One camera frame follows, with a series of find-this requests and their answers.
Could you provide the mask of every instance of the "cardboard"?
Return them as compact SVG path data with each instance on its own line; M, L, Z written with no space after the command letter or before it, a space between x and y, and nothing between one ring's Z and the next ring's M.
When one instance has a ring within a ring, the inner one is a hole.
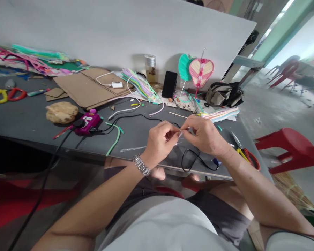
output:
M63 89L56 87L56 88L54 88L48 92L45 92L44 95L51 96L53 98L57 98L57 97L61 96L63 93L64 93Z
M60 95L56 98L52 97L52 96L45 95L45 100L46 101L53 101L53 100L57 100L57 99L67 98L67 97L68 97L68 94L64 92L62 95Z
M80 107L89 110L107 103L114 97L125 96L130 93L127 85L123 88L113 88L102 86L95 81L97 76L108 72L102 68L92 68L74 75L55 77L54 80ZM108 74L100 79L105 84L122 81L114 74Z

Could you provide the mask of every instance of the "forearm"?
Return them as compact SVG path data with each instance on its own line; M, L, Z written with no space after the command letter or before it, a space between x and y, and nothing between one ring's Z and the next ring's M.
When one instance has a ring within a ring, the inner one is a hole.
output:
M255 219L262 225L314 237L313 226L268 179L233 148L219 158L227 167Z
M110 223L115 213L144 176L134 163L89 193L41 238L54 236L83 236L95 238Z

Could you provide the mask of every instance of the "black phone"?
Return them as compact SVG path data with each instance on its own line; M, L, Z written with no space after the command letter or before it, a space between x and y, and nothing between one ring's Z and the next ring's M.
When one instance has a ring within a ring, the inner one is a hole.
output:
M162 97L163 98L172 98L173 93L175 92L175 87L177 85L177 76L178 73L172 71L166 71Z

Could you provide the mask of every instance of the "scissors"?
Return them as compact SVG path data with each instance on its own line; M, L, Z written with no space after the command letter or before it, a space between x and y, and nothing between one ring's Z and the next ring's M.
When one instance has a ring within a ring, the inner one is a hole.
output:
M21 95L14 98L17 91L20 91ZM0 100L0 104L6 103L7 101L19 101L27 96L25 91L16 87L16 83L12 79L9 79L5 83L5 89L0 89L0 94L3 96L3 99Z
M247 161L249 162L254 168L256 168L258 171L261 169L261 165L259 164L257 158L248 151L246 148L242 148L241 142L238 140L236 135L232 132L234 140L236 141L238 148L237 152Z

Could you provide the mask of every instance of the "bundle of straws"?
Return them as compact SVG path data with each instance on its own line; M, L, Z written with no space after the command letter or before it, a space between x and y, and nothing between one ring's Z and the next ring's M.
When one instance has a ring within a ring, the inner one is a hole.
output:
M212 112L207 115L202 115L201 117L211 120L213 123L225 120L228 117L236 116L239 114L240 110L235 108L227 108L227 109L220 109L215 112Z
M133 70L123 69L122 79L131 83L141 96L146 97L149 102L156 102L156 100L162 102L157 93L150 86L149 82L142 77L138 77Z

